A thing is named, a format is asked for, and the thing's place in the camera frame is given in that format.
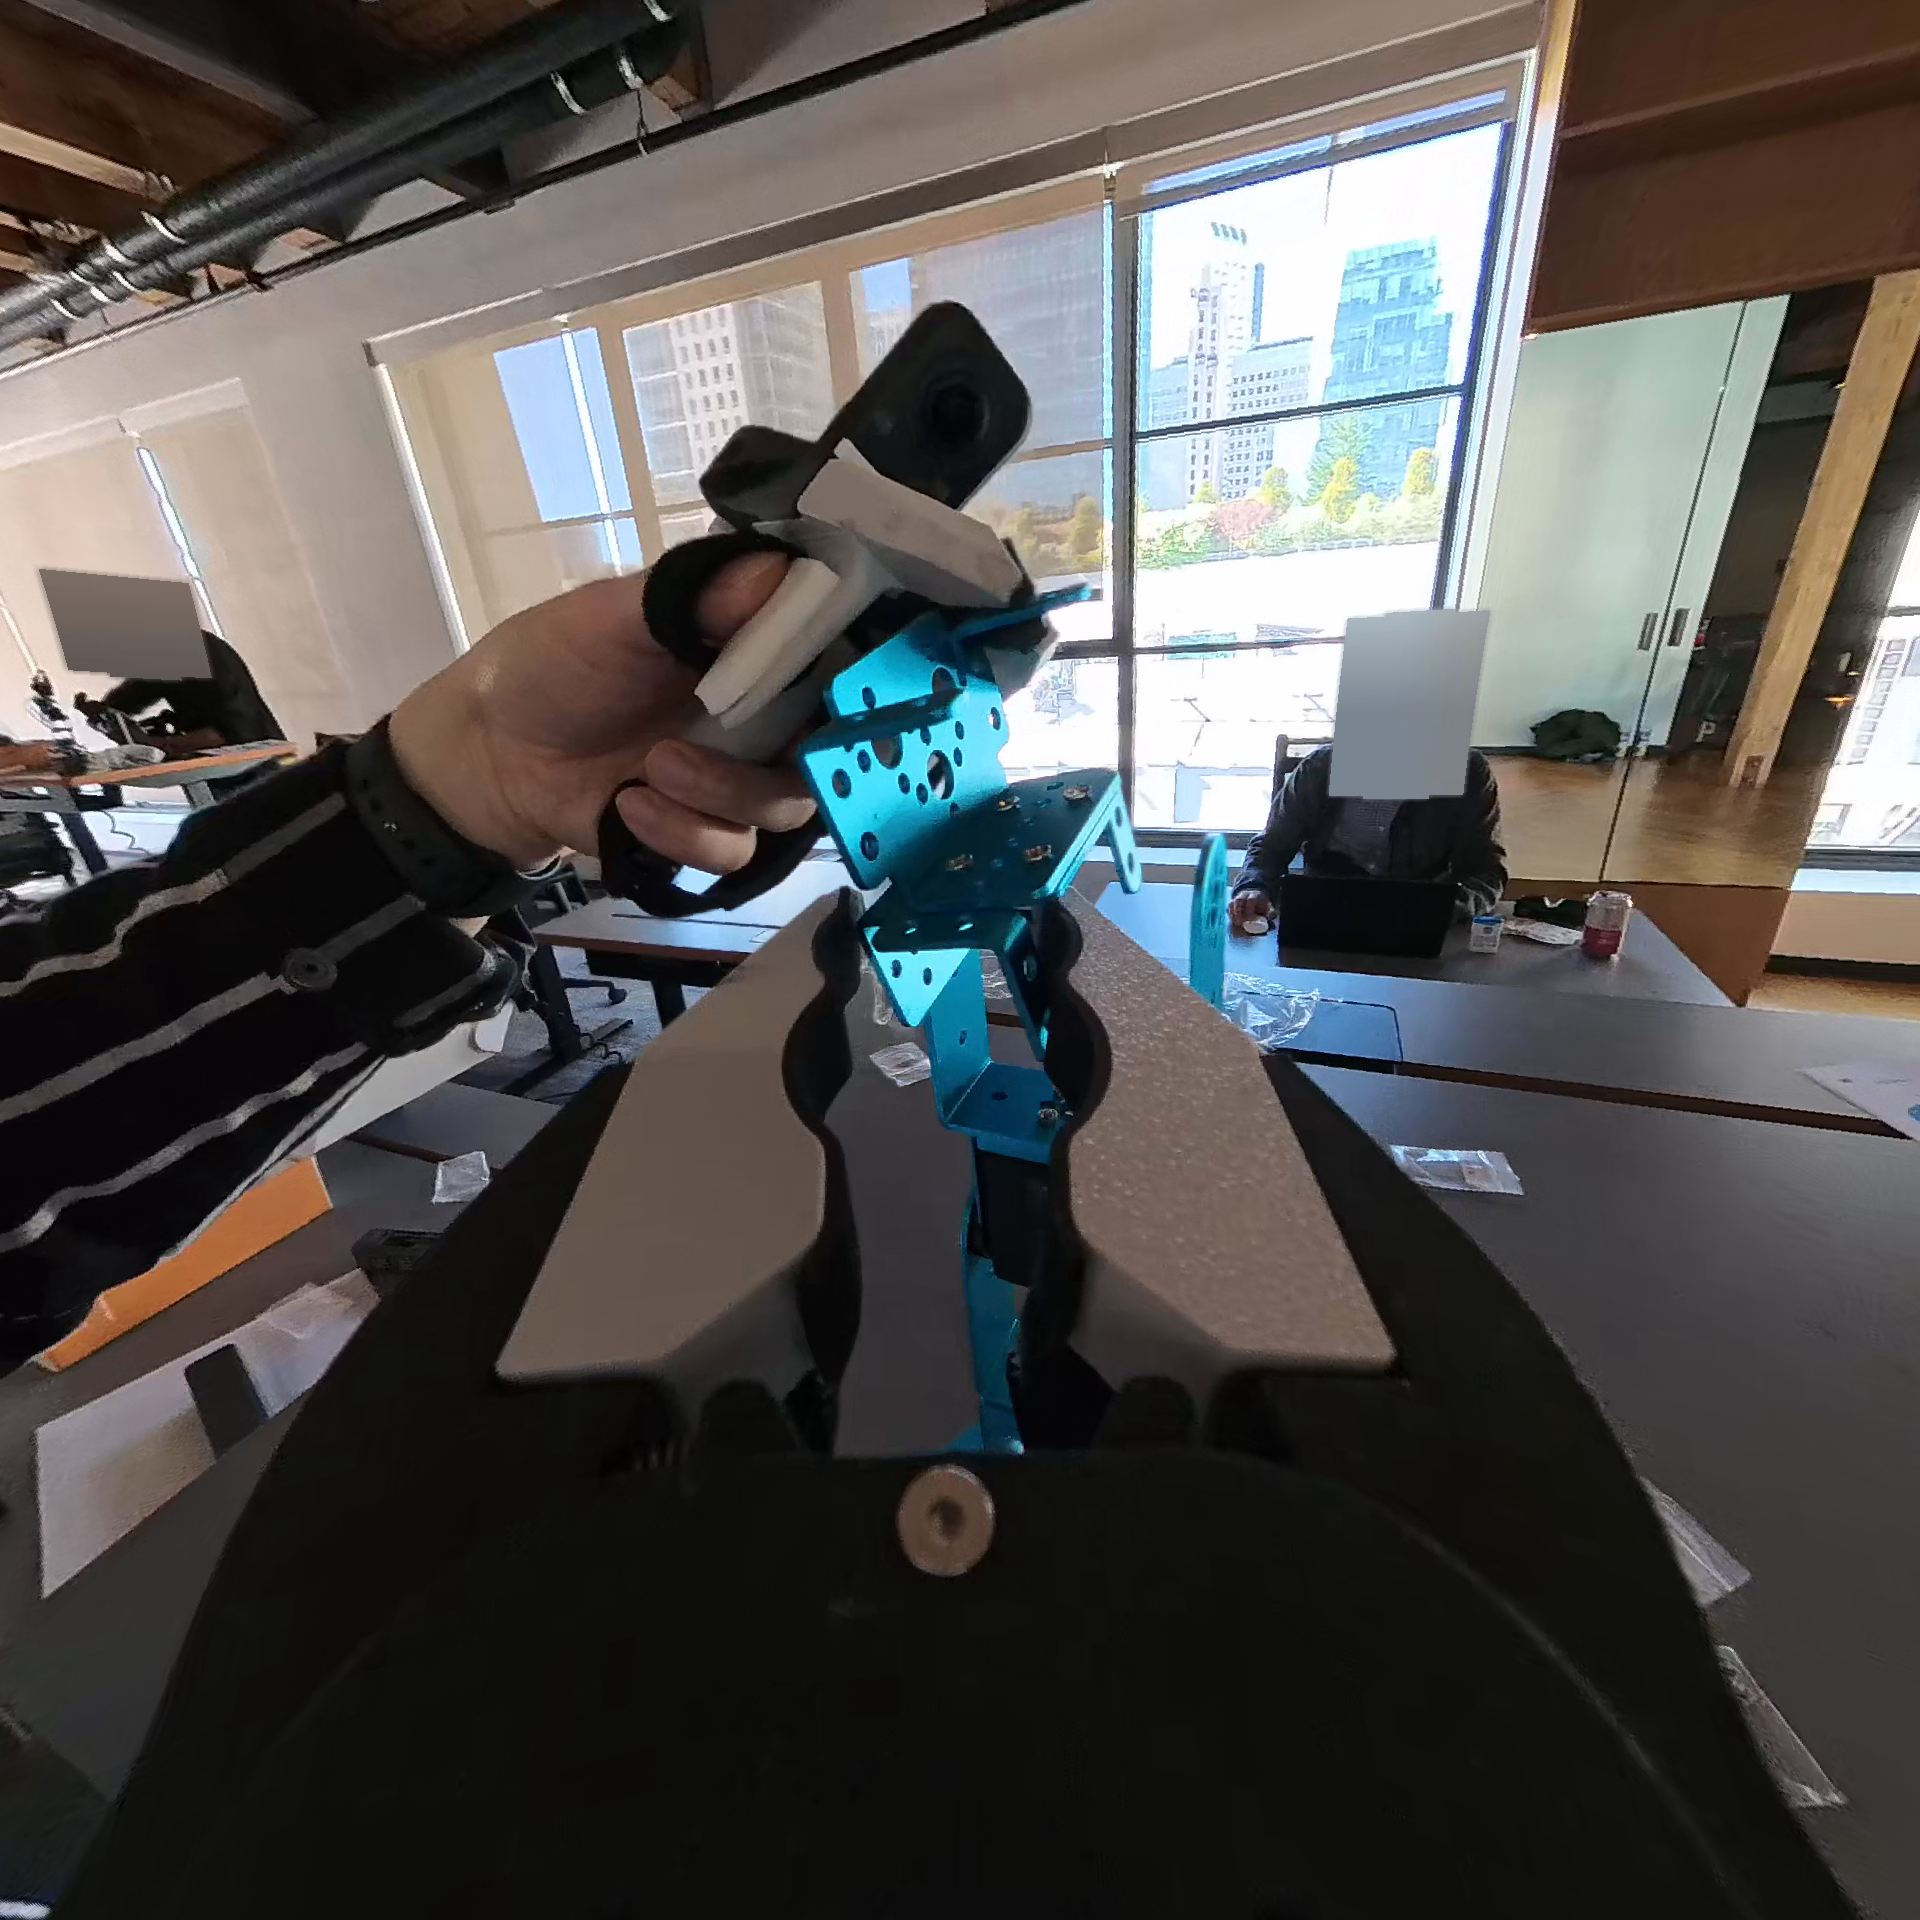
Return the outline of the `printed instruction sheet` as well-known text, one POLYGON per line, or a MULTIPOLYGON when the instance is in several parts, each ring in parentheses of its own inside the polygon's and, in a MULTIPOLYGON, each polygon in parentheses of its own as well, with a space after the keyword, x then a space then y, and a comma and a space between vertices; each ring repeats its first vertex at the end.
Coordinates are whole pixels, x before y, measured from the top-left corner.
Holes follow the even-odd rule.
POLYGON ((1894 1132, 1913 1142, 1920 1140, 1920 1086, 1916 1065, 1891 1060, 1849 1060, 1805 1067, 1805 1074, 1894 1132))

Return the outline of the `person's left forearm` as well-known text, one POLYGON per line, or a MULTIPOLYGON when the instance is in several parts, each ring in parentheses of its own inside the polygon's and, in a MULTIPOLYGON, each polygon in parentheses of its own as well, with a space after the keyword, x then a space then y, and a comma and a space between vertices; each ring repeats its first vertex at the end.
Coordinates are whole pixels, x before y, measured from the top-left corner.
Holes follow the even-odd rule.
POLYGON ((3 1363, 193 1241, 386 1060, 491 1016, 525 949, 409 890, 376 737, 5 918, 3 1363))

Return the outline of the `large grid window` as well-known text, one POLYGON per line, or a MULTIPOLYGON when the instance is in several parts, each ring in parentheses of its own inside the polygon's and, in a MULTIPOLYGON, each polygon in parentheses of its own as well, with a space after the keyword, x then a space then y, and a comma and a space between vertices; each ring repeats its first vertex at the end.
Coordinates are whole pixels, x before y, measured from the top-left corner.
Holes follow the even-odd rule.
POLYGON ((1107 572, 1035 584, 1088 600, 1010 773, 1109 767, 1148 829, 1254 827, 1279 740, 1332 736, 1350 623, 1443 595, 1516 114, 1489 80, 813 245, 1109 216, 1107 572))

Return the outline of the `wooden standing desk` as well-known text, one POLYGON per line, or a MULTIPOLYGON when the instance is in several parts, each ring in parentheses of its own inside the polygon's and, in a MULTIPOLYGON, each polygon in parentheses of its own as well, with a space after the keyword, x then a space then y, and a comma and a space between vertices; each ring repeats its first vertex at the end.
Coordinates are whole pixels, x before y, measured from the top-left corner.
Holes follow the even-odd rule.
POLYGON ((8 822, 41 819, 69 848, 66 859, 79 859, 86 877, 99 877, 111 862, 93 834, 93 815, 115 815, 123 811, 131 795, 148 789, 179 793, 192 811, 203 811, 244 774, 278 771, 299 758, 301 749, 289 740, 188 755, 164 755, 154 746, 108 746, 89 754, 48 740, 9 741, 3 767, 3 815, 8 822))

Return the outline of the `dark grey desk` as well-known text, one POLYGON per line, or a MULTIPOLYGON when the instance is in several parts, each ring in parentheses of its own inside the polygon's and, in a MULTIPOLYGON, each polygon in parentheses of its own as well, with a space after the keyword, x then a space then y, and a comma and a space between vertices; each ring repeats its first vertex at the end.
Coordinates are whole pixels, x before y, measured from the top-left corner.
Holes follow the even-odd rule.
MULTIPOLYGON (((1642 1473, 1750 1581, 1713 1622, 1849 1806, 1811 1834, 1872 1916, 1916 1916, 1916 1145, 1313 1067, 1386 1145, 1501 1148, 1522 1194, 1439 1194, 1571 1354, 1642 1473)), ((929 1448, 971 1402, 934 1293, 969 1158, 926 1090, 859 1067, 848 1145, 866 1308, 845 1441, 929 1448)), ((428 1164, 344 1142, 332 1210, 69 1372, 5 1379, 5 1707, 47 1672, 36 1430, 350 1271, 368 1227, 440 1227, 428 1164)))

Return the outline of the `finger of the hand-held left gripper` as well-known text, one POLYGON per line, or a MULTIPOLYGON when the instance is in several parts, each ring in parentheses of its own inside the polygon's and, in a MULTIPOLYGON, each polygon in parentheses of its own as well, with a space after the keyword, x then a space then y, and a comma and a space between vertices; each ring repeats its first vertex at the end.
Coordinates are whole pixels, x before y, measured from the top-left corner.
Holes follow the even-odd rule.
POLYGON ((805 554, 851 610, 906 590, 947 607, 1004 607, 1027 590, 1017 556, 989 524, 840 453, 805 484, 805 554))

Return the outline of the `dark desk with black slot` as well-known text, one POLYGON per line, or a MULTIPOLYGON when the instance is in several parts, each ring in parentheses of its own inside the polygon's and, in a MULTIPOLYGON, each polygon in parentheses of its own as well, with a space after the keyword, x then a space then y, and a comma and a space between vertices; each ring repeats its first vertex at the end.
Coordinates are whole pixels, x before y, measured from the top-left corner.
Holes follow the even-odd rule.
POLYGON ((1386 1009, 1396 1048, 1373 1036, 1307 1033, 1307 1046, 1291 1056, 1300 1065, 1398 1071, 1501 1092, 1894 1136, 1888 1120, 1809 1074, 1855 1056, 1838 1015, 1469 985, 1403 995, 1386 1009))

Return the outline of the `white paper sheet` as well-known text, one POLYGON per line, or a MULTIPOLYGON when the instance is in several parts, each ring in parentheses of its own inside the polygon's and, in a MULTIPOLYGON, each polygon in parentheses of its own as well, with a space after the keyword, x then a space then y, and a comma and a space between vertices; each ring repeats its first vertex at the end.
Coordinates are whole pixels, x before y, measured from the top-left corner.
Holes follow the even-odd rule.
POLYGON ((376 1303, 360 1271, 303 1285, 237 1328, 38 1428, 41 1592, 52 1596, 214 1465, 188 1382, 192 1361, 233 1347, 275 1417, 324 1376, 376 1303))

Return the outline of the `blue toy robot arm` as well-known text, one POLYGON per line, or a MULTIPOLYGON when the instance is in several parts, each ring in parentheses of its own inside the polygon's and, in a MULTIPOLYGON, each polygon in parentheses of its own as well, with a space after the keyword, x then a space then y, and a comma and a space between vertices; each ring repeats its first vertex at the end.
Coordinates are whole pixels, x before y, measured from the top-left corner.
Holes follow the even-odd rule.
POLYGON ((1045 911, 1097 848, 1126 891, 1143 883, 1116 771, 1015 780, 1003 767, 1014 687, 1041 661, 1046 616, 1085 598, 912 615, 828 680, 827 719, 801 754, 830 843, 872 894, 859 935, 878 983, 923 1035, 939 1122, 971 1140, 965 1292, 982 1451, 1023 1450, 1010 1360, 1073 1116, 1045 1067, 1045 911))

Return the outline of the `beige roller blind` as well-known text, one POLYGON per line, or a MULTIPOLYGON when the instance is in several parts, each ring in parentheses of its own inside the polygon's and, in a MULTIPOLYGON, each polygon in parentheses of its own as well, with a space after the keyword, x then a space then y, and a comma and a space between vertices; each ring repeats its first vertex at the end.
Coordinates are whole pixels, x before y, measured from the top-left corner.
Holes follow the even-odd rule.
POLYGON ((463 634, 712 524, 745 426, 816 439, 908 324, 968 304, 1031 398, 969 514, 1040 587, 1107 572, 1109 216, 943 216, 538 315, 389 368, 463 634))

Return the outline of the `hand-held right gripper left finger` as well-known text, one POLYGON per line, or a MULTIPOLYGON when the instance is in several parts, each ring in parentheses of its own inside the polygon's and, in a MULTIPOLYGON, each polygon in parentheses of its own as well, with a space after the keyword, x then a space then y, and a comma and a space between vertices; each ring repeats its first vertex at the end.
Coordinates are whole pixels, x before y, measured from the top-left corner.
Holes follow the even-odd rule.
POLYGON ((686 1417, 752 1383, 834 1448, 862 1281, 828 1111, 856 1065, 862 911, 823 895, 637 1059, 499 1379, 654 1379, 686 1417))

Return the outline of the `dark office desk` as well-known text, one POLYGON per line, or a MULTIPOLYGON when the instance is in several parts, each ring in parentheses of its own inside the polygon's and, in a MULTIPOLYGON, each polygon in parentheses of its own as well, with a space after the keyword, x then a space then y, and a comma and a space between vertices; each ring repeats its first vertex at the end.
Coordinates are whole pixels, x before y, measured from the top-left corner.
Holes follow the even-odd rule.
MULTIPOLYGON (((1093 894, 1095 904, 1116 927, 1181 975, 1190 972, 1191 895, 1194 886, 1186 883, 1154 880, 1137 894, 1107 880, 1093 894)), ((1437 957, 1283 949, 1270 935, 1228 939, 1231 975, 1277 978, 1282 970, 1391 975, 1731 1007, 1731 998, 1646 915, 1635 915, 1621 953, 1614 960, 1590 957, 1578 942, 1555 947, 1514 933, 1501 935, 1495 951, 1475 951, 1466 927, 1453 927, 1437 957)))
POLYGON ((853 886, 837 859, 807 857, 768 894, 737 906, 708 908, 684 918, 661 918, 611 895, 579 904, 535 927, 541 947, 579 949, 611 970, 613 961, 633 978, 654 982, 686 975, 700 985, 708 972, 729 970, 779 937, 793 921, 816 911, 816 903, 853 886))

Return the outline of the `blue round metal base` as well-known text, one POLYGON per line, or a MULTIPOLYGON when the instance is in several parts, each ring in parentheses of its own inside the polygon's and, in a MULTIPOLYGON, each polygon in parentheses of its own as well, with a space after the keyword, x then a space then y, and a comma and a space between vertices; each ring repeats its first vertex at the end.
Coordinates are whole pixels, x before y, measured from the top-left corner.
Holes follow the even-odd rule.
POLYGON ((1190 911, 1190 985, 1214 1006, 1226 1007, 1226 960, 1233 894, 1233 859, 1228 836, 1214 829, 1195 857, 1190 911))

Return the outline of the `black laptop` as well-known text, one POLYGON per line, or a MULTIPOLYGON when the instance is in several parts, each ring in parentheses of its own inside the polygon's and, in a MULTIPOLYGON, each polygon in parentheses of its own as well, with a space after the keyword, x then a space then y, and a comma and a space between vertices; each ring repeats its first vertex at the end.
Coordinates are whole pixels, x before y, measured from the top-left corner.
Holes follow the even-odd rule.
POLYGON ((1459 901, 1448 880, 1287 873, 1275 904, 1283 949, 1428 961, 1459 901))

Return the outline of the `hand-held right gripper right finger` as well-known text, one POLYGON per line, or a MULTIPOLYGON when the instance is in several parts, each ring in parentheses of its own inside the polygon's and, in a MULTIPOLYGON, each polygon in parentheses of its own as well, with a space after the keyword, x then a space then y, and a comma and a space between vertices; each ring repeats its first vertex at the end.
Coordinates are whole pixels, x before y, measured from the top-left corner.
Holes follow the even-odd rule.
POLYGON ((1041 921, 1045 1067, 1065 1102, 1024 1303, 1024 1415, 1135 1379, 1206 1407, 1254 1372, 1382 1376, 1396 1341, 1261 1048, 1095 904, 1041 921))

